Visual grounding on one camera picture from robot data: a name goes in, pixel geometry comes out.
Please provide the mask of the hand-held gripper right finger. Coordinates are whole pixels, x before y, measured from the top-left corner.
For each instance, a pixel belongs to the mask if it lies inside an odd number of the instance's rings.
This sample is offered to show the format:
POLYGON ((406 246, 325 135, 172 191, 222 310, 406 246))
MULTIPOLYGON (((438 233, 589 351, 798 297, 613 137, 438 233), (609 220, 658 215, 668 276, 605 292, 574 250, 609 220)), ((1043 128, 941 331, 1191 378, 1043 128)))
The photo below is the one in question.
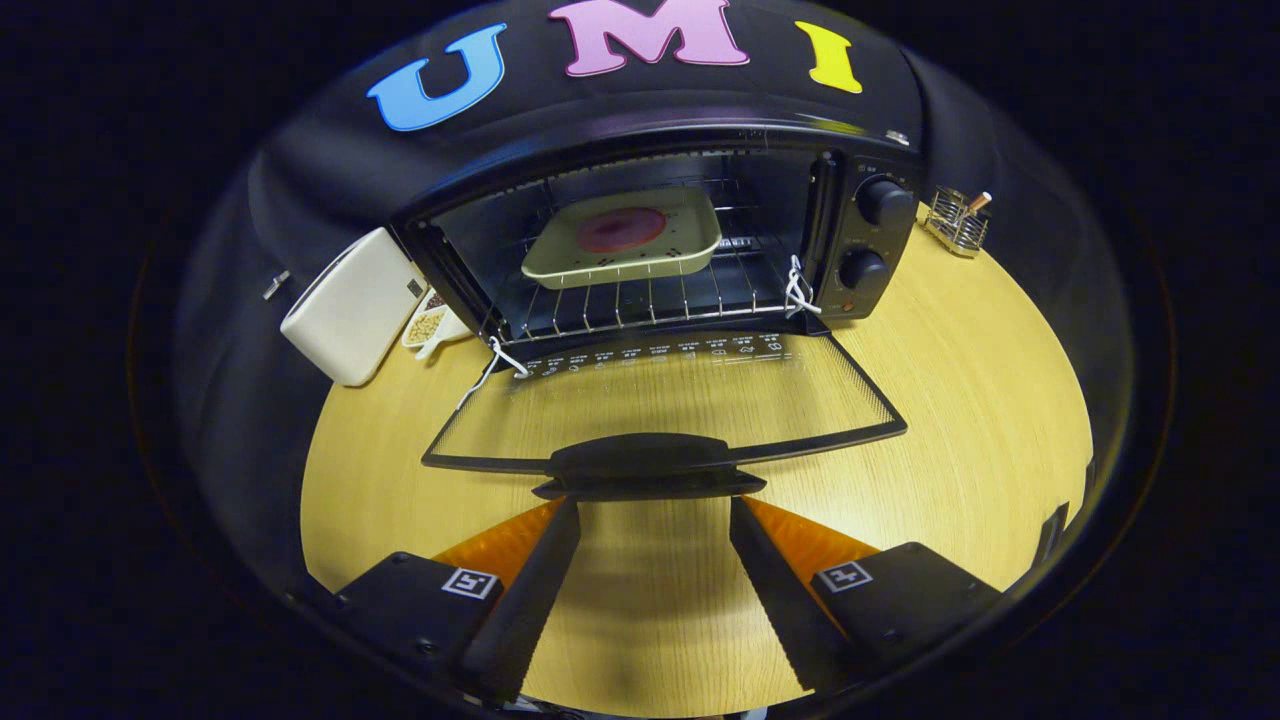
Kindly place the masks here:
POLYGON ((805 691, 841 691, 914 662, 1002 596, 919 542, 878 550, 750 497, 730 542, 805 691))

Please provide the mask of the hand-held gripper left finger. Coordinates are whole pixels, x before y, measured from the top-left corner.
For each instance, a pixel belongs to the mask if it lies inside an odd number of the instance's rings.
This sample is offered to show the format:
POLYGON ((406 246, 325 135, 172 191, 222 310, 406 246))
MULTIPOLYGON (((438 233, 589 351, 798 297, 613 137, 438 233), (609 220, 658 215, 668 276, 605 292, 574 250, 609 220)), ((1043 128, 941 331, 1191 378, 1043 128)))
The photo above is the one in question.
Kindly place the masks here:
POLYGON ((415 676, 511 702, 580 537, 558 498, 434 557, 396 551, 335 593, 335 624, 415 676))

